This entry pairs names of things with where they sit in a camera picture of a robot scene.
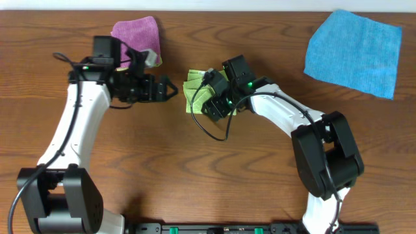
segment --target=green connector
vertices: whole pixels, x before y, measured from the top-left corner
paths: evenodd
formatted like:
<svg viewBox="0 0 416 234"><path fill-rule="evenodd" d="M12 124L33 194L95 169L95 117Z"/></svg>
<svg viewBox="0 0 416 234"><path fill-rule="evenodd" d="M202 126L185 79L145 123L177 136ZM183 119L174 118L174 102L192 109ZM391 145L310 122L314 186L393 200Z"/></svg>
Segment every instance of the green connector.
<svg viewBox="0 0 416 234"><path fill-rule="evenodd" d="M254 234L263 234L263 228L260 228L260 227L255 228Z"/></svg>
<svg viewBox="0 0 416 234"><path fill-rule="evenodd" d="M176 227L171 227L169 230L169 234L178 234L178 233L179 233L179 229Z"/></svg>

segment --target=wood grain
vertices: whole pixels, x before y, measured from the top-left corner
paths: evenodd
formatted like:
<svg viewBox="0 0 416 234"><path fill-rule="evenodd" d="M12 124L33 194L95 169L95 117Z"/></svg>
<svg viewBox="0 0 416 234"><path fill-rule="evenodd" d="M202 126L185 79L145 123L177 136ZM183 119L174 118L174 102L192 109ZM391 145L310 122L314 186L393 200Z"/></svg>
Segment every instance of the wood grain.
<svg viewBox="0 0 416 234"><path fill-rule="evenodd" d="M219 68L244 54L258 75L276 80L303 104L342 112L366 169L345 200L344 222L377 222L382 233L412 233L416 218L416 15L360 14L403 28L395 100L322 83L303 74L307 44L329 13L22 12L0 14L0 233L21 167L34 166L51 140L66 98L67 64L91 53L92 36L117 21L155 16L164 64L177 86L187 70ZM203 116L202 124L223 134ZM104 115L90 174L105 207L136 221L247 222L301 219L307 191L287 136L245 112L230 139L215 142L185 114L181 92L168 103L138 104ZM16 233L29 228L21 204Z"/></svg>

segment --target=purple towel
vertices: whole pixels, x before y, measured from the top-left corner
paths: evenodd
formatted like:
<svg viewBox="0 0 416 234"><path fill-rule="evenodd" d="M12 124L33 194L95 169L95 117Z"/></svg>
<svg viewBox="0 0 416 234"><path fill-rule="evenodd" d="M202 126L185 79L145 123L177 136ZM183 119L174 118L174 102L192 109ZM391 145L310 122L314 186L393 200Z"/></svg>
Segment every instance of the purple towel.
<svg viewBox="0 0 416 234"><path fill-rule="evenodd" d="M117 22L112 28L111 36L118 38L137 51L152 49L156 52L156 64L161 63L161 47L159 45L159 30L155 18L148 16L132 21ZM127 48L122 45L122 61L128 60L125 55ZM128 67L130 62L121 65L122 68Z"/></svg>

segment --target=cloth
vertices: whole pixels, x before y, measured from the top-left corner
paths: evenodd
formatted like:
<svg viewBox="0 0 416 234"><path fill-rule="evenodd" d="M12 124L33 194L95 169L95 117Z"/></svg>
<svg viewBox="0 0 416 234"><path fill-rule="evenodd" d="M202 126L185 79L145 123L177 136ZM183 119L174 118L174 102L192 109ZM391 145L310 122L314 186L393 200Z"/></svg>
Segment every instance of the cloth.
<svg viewBox="0 0 416 234"><path fill-rule="evenodd" d="M220 73L227 79L225 71L220 71ZM187 99L187 113L190 113L190 101L192 101L192 97L194 96L196 89L201 85L204 74L205 71L201 70L188 71L188 79L183 83L183 93ZM215 91L211 86L207 85L202 87L194 99L194 104L192 106L194 114L202 114L202 105L213 95L215 95Z"/></svg>
<svg viewBox="0 0 416 234"><path fill-rule="evenodd" d="M142 19L117 22L112 28L111 36L118 38L137 51L152 49L157 54L156 66L162 64L161 46L159 44L159 29L155 18L148 16ZM127 48L122 45L122 61L128 60L125 55ZM130 62L124 62L121 67L126 68Z"/></svg>
<svg viewBox="0 0 416 234"><path fill-rule="evenodd" d="M304 72L319 81L393 99L402 29L333 12L309 41Z"/></svg>

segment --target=blue cloth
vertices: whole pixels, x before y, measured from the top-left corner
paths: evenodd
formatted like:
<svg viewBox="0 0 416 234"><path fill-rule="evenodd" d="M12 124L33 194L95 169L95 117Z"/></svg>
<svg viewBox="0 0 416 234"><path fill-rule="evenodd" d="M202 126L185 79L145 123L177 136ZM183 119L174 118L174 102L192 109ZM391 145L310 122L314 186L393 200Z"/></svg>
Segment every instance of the blue cloth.
<svg viewBox="0 0 416 234"><path fill-rule="evenodd" d="M402 29L333 12L309 41L305 73L313 78L393 99Z"/></svg>

